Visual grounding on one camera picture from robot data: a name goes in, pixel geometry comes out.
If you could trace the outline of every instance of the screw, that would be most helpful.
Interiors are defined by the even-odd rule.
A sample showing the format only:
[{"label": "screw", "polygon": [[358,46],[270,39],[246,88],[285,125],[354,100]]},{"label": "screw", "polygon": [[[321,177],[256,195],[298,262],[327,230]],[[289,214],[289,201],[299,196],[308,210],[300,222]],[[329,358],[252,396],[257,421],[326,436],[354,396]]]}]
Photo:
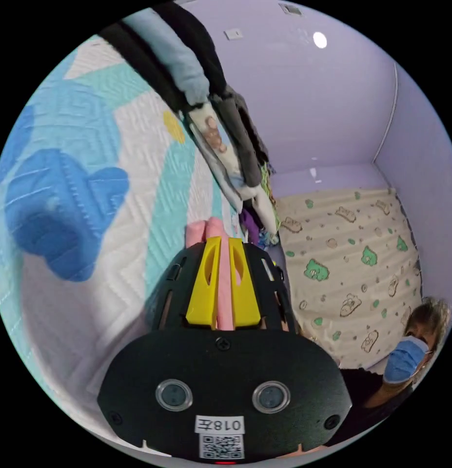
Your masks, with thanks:
[{"label": "screw", "polygon": [[334,429],[340,422],[341,418],[337,415],[334,414],[333,416],[330,416],[326,421],[323,427],[326,430],[332,430]]},{"label": "screw", "polygon": [[220,351],[227,351],[228,349],[230,349],[231,343],[228,340],[226,340],[225,338],[218,338],[216,340],[216,347]]},{"label": "screw", "polygon": [[120,426],[123,422],[122,417],[115,411],[109,413],[109,418],[116,426]]}]

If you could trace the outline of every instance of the label sticker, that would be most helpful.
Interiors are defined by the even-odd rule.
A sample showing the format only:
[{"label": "label sticker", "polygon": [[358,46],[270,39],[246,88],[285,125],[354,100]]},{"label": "label sticker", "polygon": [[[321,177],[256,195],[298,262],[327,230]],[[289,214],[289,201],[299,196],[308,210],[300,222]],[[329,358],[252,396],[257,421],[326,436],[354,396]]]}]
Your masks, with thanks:
[{"label": "label sticker", "polygon": [[244,456],[242,434],[200,434],[200,458],[208,460],[240,460]]},{"label": "label sticker", "polygon": [[198,434],[245,434],[243,416],[198,416],[195,419]]}]

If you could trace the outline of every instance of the person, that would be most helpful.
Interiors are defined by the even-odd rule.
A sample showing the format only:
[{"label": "person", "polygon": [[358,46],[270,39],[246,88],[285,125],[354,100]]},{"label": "person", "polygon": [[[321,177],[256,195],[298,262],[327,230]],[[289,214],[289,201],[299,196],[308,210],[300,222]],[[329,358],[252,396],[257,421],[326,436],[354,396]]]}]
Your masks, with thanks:
[{"label": "person", "polygon": [[445,301],[426,298],[410,315],[404,336],[390,353],[383,375],[364,369],[341,369],[353,406],[326,447],[382,422],[410,396],[414,379],[444,338],[449,314]]}]

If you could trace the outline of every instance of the qr code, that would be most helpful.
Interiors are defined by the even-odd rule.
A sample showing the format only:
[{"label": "qr code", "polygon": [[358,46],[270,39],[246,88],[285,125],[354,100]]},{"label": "qr code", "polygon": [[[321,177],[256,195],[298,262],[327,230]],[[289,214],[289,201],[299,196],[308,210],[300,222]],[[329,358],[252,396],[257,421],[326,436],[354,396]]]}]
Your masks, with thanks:
[{"label": "qr code", "polygon": [[200,458],[231,460],[244,458],[242,435],[200,434]]}]

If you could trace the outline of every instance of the patterned mattress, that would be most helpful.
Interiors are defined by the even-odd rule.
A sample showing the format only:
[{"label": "patterned mattress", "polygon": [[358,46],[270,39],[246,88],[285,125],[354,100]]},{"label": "patterned mattress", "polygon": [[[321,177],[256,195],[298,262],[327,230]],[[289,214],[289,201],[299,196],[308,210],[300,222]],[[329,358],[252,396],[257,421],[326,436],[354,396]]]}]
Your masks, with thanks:
[{"label": "patterned mattress", "polygon": [[277,200],[297,321],[341,368],[371,368],[421,303],[419,255],[393,189]]},{"label": "patterned mattress", "polygon": [[101,38],[19,116],[0,159],[0,313],[33,377],[86,429],[126,445],[97,407],[99,385],[146,332],[185,225],[210,216],[241,235],[181,123]]}]

